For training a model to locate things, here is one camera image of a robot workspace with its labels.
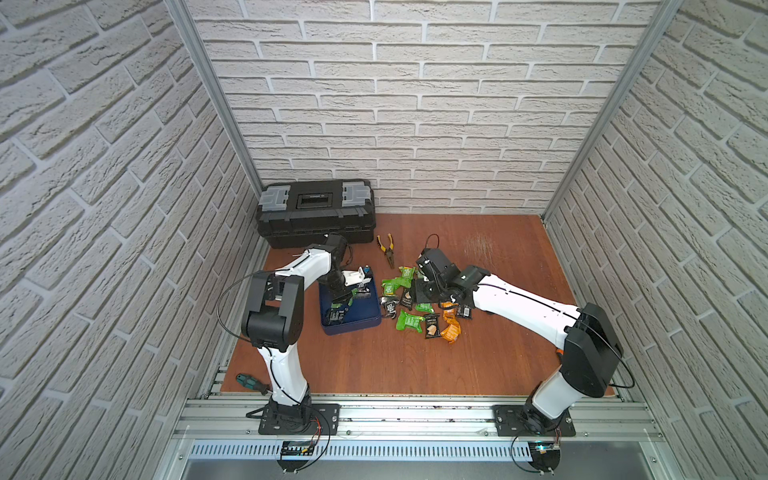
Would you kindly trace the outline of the green cookie packet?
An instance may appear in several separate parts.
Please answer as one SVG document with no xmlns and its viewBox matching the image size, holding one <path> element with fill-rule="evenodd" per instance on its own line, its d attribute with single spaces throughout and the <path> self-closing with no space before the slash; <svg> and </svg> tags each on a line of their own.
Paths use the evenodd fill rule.
<svg viewBox="0 0 768 480">
<path fill-rule="evenodd" d="M 382 281 L 382 294 L 384 296 L 395 296 L 402 287 L 401 278 L 386 279 Z"/>
<path fill-rule="evenodd" d="M 414 309 L 418 312 L 432 314 L 435 312 L 433 306 L 429 303 L 419 303 L 414 306 Z"/>
<path fill-rule="evenodd" d="M 412 287 L 412 282 L 415 277 L 415 268 L 408 266 L 400 266 L 400 276 L 397 278 L 397 282 L 405 289 Z"/>
<path fill-rule="evenodd" d="M 406 329 L 415 330 L 418 333 L 423 332 L 423 323 L 425 318 L 423 316 L 411 314 L 405 310 L 401 310 L 396 321 L 396 329 L 398 331 L 405 331 Z"/>
</svg>

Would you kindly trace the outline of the black cookie packet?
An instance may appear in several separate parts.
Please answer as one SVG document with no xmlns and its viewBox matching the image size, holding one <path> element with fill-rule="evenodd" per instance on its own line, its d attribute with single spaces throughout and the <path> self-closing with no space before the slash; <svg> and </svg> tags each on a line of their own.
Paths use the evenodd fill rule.
<svg viewBox="0 0 768 480">
<path fill-rule="evenodd" d="M 410 290 L 404 290 L 401 294 L 399 305 L 406 309 L 406 310 L 412 310 L 414 305 L 414 298 L 412 296 L 412 292 Z"/>
<path fill-rule="evenodd" d="M 399 305 L 400 305 L 400 299 L 398 297 L 383 296 L 381 298 L 381 307 L 383 310 L 383 316 L 390 319 L 397 319 Z"/>
<path fill-rule="evenodd" d="M 424 333 L 426 339 L 434 339 L 440 337 L 439 316 L 436 314 L 428 314 L 424 316 L 425 326 Z"/>
<path fill-rule="evenodd" d="M 471 320 L 473 318 L 473 308 L 469 305 L 458 305 L 456 309 L 456 316 L 461 319 Z"/>
</svg>

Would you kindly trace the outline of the dark blue storage box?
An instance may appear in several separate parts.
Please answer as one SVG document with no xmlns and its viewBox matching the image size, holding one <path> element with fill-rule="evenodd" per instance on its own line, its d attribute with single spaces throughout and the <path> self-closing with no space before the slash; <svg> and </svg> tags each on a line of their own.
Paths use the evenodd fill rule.
<svg viewBox="0 0 768 480">
<path fill-rule="evenodd" d="M 328 288 L 319 285 L 321 326 L 326 335 L 373 328 L 381 323 L 382 314 L 374 274 L 368 272 L 364 283 L 350 286 L 349 290 L 355 293 L 351 302 L 336 307 Z"/>
</svg>

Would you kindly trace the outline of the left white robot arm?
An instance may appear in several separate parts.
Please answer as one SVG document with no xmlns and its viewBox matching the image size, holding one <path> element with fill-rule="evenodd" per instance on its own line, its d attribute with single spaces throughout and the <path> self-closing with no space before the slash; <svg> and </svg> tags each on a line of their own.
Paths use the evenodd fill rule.
<svg viewBox="0 0 768 480">
<path fill-rule="evenodd" d="M 246 277 L 249 286 L 241 335 L 257 348 L 268 367 L 272 386 L 268 407 L 275 415 L 309 421 L 309 385 L 297 350 L 304 324 L 305 290 L 319 282 L 334 303 L 349 302 L 353 293 L 342 267 L 347 249 L 344 237 L 331 234 L 323 244 L 309 246 L 286 266 Z"/>
</svg>

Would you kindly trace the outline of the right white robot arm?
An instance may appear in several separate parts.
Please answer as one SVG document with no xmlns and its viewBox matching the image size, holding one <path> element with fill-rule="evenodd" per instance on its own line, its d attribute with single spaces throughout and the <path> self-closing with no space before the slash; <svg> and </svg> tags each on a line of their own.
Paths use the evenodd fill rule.
<svg viewBox="0 0 768 480">
<path fill-rule="evenodd" d="M 460 272 L 451 265 L 420 268 L 426 299 L 469 305 L 506 318 L 562 351 L 558 369 L 529 395 L 521 418 L 533 431 L 544 431 L 583 397 L 600 398 L 623 359 L 623 348 L 605 311 L 559 303 L 516 287 L 475 266 Z"/>
</svg>

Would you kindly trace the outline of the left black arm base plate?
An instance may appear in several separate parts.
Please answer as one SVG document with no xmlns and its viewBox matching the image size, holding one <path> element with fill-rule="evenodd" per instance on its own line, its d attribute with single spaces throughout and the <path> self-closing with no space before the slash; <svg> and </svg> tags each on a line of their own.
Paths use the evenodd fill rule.
<svg viewBox="0 0 768 480">
<path fill-rule="evenodd" d="M 258 433 L 334 436 L 338 431 L 340 409 L 337 403 L 285 406 L 270 401 L 261 411 Z"/>
</svg>

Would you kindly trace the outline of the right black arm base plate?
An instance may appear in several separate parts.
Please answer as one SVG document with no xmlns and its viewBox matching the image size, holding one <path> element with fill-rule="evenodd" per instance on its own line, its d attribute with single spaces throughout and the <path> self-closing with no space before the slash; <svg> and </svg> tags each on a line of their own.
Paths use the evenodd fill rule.
<svg viewBox="0 0 768 480">
<path fill-rule="evenodd" d="M 494 405 L 491 410 L 497 435 L 500 437 L 554 436 L 556 433 L 563 437 L 576 436 L 568 408 L 555 419 L 548 418 L 527 404 Z"/>
</svg>

